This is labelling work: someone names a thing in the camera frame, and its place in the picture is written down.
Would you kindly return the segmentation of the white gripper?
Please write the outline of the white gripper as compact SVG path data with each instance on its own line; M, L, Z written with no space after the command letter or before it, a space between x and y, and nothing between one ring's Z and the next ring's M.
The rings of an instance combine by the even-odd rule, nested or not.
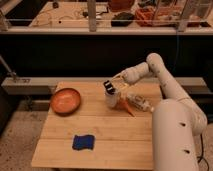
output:
M121 74L116 74L111 78L112 85L118 90L124 90L129 87L129 84L125 83ZM107 92L111 95L115 93L115 88L111 87L111 82L109 80L103 83Z

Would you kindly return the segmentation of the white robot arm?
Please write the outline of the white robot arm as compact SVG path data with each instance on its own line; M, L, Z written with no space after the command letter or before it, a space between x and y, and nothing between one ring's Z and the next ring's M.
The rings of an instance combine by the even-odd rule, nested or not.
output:
M194 136L202 134L207 117L167 70L159 54L150 53L145 62L105 81L106 104L115 108L127 88L151 74L158 78L165 95L152 114L153 171L199 171Z

